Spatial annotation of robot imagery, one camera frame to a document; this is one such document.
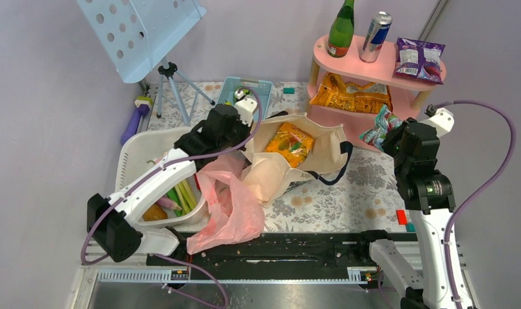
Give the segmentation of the teal flat block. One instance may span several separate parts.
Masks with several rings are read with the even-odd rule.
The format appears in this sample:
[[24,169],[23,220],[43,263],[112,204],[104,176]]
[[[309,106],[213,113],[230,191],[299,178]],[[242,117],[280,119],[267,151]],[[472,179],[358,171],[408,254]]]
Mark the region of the teal flat block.
[[407,223],[405,227],[407,232],[415,232],[415,226],[413,223]]

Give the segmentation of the orange yellow packet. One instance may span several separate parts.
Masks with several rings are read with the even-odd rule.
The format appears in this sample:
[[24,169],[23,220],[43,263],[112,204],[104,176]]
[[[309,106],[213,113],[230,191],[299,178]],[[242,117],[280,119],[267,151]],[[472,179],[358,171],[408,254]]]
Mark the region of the orange yellow packet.
[[313,149],[315,139],[308,133],[293,126],[290,122],[283,123],[267,144],[266,153],[278,153],[292,168],[297,168]]

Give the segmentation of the floral patterned table mat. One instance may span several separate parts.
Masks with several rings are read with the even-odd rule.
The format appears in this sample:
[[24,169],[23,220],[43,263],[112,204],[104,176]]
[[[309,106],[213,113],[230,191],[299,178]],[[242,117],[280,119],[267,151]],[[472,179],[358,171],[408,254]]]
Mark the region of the floral patterned table mat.
[[[294,88],[294,94],[283,93],[285,88]],[[148,131],[184,126],[168,82],[163,90],[162,116],[156,117],[156,98]],[[306,82],[273,82],[267,114],[283,110],[302,113],[307,103]],[[406,226],[397,221],[397,210],[404,210],[404,202],[396,189],[393,159],[355,148],[337,184],[305,182],[264,207],[264,232],[407,232]]]

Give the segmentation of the beige floral canvas tote bag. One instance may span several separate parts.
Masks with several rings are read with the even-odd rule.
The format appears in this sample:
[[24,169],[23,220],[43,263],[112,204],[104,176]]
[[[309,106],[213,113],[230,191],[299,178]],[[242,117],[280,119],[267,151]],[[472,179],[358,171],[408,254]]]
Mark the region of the beige floral canvas tote bag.
[[335,185],[354,150],[342,126],[321,126],[306,114],[282,111],[255,130],[242,151],[250,163],[242,180],[264,205],[311,180]]

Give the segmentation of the colourful candy packet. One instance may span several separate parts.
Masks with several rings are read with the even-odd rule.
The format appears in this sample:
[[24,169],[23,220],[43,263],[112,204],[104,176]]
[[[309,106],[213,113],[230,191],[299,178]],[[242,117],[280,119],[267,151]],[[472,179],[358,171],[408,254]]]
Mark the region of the colourful candy packet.
[[402,120],[392,113],[387,105],[384,105],[375,117],[374,127],[361,134],[359,139],[367,145],[383,151],[382,144],[387,134],[397,129],[402,123]]

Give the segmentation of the light blue perforated basket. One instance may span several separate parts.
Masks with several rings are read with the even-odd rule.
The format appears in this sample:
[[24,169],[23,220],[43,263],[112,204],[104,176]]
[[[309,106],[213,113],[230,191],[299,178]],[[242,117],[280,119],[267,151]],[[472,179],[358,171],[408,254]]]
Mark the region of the light blue perforated basket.
[[251,80],[240,77],[227,77],[224,80],[222,90],[219,94],[217,104],[230,103],[233,105],[236,102],[234,96],[236,90],[242,86],[251,88],[259,96],[258,104],[261,106],[262,113],[259,111],[254,114],[254,121],[257,122],[259,118],[264,119],[269,111],[270,96],[273,83],[267,80]]

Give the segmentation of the red orange small block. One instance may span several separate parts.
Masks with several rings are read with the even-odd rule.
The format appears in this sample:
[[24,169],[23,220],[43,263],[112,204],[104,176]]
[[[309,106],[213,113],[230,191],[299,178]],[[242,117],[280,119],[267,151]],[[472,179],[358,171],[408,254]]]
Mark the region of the red orange small block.
[[406,215],[406,211],[399,209],[396,210],[396,218],[399,225],[407,225],[408,224],[408,218]]

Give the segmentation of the pink two-tier wooden shelf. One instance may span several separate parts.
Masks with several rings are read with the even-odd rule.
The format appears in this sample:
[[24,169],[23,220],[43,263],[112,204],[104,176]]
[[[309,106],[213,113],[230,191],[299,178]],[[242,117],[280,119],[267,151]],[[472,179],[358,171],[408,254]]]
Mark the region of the pink two-tier wooden shelf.
[[[438,86],[418,80],[394,75],[396,64],[396,44],[385,41],[375,62],[367,63],[359,58],[364,37],[355,35],[342,58],[328,54],[328,36],[320,37],[313,46],[310,77],[307,93],[310,98],[324,89],[325,75],[338,75],[344,82],[344,89],[350,93],[360,91],[379,97],[386,88],[391,96],[393,113],[401,119],[417,117],[430,93]],[[376,148],[360,140],[359,135],[374,125],[375,114],[356,113],[328,106],[307,104],[307,116],[312,121],[326,127],[342,125],[349,142],[354,146],[370,151]]]

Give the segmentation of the green leek toy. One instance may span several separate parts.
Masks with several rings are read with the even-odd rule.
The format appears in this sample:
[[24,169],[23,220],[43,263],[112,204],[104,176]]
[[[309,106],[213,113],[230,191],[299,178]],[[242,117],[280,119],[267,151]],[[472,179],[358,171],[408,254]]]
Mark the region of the green leek toy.
[[183,214],[189,214],[196,207],[197,200],[187,180],[183,180],[177,184],[175,191],[180,200]]

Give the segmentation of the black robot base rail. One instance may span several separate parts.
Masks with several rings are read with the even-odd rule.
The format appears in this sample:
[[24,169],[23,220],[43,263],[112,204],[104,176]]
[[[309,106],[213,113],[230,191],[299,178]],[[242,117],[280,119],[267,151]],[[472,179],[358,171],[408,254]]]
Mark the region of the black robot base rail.
[[212,274],[223,281],[351,281],[369,283],[381,267],[367,257],[363,233],[263,233],[233,245],[188,254],[184,244],[171,258],[191,263],[189,278]]

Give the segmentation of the silver blue drink can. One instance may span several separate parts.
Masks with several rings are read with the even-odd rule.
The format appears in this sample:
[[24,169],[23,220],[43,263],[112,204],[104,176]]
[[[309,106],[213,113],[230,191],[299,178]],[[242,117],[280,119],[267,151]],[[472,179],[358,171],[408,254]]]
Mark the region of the silver blue drink can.
[[375,62],[385,42],[393,17],[384,11],[377,12],[370,23],[359,58],[366,63]]

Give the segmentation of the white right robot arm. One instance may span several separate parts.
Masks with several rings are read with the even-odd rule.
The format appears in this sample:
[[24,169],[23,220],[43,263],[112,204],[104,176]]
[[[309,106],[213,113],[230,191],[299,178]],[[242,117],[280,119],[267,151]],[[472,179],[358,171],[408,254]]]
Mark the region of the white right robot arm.
[[437,168],[437,130],[412,118],[391,130],[382,144],[394,159],[397,190],[415,226],[422,264],[419,275],[388,238],[357,246],[358,260],[376,263],[401,298],[401,308],[474,308],[464,281],[451,218],[454,190]]

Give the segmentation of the white plastic tub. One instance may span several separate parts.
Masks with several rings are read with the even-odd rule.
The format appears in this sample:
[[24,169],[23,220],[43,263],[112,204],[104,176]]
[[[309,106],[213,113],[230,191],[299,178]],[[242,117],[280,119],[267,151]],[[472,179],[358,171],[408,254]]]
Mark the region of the white plastic tub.
[[[172,149],[174,143],[184,134],[190,132],[190,127],[176,127],[158,131],[146,131],[131,137],[123,146],[118,161],[115,191],[120,191],[133,183],[137,178],[148,172],[154,162]],[[163,208],[168,219],[144,221],[138,217],[138,224],[145,227],[174,227],[179,232],[198,232],[208,221],[208,209],[205,198],[196,188],[194,176],[187,183],[196,199],[196,206],[188,213],[177,216],[174,210]]]

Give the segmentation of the green glass bottle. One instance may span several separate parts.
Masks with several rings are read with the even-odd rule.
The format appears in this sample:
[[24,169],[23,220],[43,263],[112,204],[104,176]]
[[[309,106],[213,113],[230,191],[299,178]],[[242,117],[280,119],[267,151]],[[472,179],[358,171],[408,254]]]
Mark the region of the green glass bottle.
[[344,57],[354,36],[354,0],[345,0],[328,35],[327,52],[331,57]]

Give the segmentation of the pink plastic grocery bag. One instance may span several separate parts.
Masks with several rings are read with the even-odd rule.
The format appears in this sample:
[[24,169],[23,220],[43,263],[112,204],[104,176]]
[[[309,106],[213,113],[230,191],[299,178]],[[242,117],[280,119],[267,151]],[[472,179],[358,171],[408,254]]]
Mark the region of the pink plastic grocery bag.
[[238,155],[224,154],[196,174],[209,220],[202,230],[187,239],[188,254],[244,243],[263,232],[263,207],[240,179],[244,165],[245,160]]

